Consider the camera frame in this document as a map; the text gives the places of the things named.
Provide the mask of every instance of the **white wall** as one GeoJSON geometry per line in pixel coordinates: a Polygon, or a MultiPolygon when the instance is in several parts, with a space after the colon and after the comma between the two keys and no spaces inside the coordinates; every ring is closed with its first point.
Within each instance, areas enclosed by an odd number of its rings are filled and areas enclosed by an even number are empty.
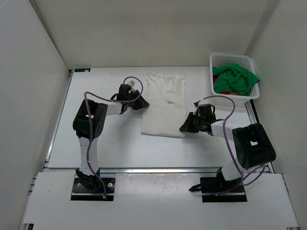
{"type": "Polygon", "coordinates": [[[277,153],[274,167],[307,229],[307,1],[280,2],[252,58],[261,79],[255,105],[277,153]]]}
{"type": "Polygon", "coordinates": [[[208,66],[244,54],[267,0],[35,0],[69,68],[208,66]]]}
{"type": "Polygon", "coordinates": [[[1,230],[18,229],[68,79],[64,62],[28,0],[4,1],[0,6],[1,230]]]}

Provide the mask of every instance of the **white cloth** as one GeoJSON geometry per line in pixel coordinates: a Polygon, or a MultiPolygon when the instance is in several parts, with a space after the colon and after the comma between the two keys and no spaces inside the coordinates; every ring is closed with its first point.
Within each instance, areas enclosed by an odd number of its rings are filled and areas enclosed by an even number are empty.
{"type": "Polygon", "coordinates": [[[145,99],[149,104],[184,104],[186,76],[148,71],[147,83],[145,99]]]}
{"type": "Polygon", "coordinates": [[[179,131],[187,118],[186,104],[150,104],[143,111],[141,133],[154,136],[184,138],[179,131]]]}
{"type": "Polygon", "coordinates": [[[179,74],[147,74],[145,99],[149,108],[143,111],[141,133],[184,138],[179,131],[187,118],[185,101],[186,77],[179,74]]]}

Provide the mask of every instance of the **white laundry basket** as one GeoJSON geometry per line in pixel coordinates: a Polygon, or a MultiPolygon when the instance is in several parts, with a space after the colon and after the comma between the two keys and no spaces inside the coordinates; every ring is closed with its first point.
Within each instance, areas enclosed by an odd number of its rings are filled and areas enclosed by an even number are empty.
{"type": "MultiPolygon", "coordinates": [[[[213,95],[224,95],[220,93],[216,93],[213,87],[213,70],[212,67],[220,67],[223,65],[235,64],[237,63],[239,66],[248,69],[252,73],[255,74],[255,69],[253,65],[253,61],[250,57],[244,55],[236,55],[236,54],[219,54],[213,53],[210,55],[210,82],[211,82],[211,91],[213,95]]],[[[224,95],[231,99],[233,99],[238,104],[243,104],[248,102],[251,99],[257,99],[259,97],[259,88],[256,83],[250,93],[249,96],[240,96],[240,95],[224,95]]]]}

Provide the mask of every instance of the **green towel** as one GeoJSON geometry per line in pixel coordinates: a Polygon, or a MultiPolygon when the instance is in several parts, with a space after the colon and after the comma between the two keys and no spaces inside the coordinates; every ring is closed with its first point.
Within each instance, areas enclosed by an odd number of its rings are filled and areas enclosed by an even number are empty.
{"type": "Polygon", "coordinates": [[[255,74],[238,64],[213,67],[213,75],[218,76],[214,83],[214,91],[237,92],[249,96],[254,85],[260,81],[255,74]]]}

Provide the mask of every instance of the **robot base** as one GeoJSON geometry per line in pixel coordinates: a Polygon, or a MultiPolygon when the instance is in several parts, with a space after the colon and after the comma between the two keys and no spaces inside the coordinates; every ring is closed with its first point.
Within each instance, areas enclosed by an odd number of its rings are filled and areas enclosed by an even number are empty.
{"type": "Polygon", "coordinates": [[[103,188],[100,187],[97,191],[89,191],[83,187],[81,180],[76,176],[73,181],[71,190],[71,200],[86,200],[86,201],[113,201],[115,190],[115,178],[102,178],[106,186],[106,199],[103,195],[103,188]]]}
{"type": "Polygon", "coordinates": [[[202,177],[201,178],[201,193],[203,203],[215,202],[247,202],[244,186],[239,185],[234,190],[222,195],[209,195],[212,193],[223,192],[227,189],[221,188],[216,177],[202,177]]]}

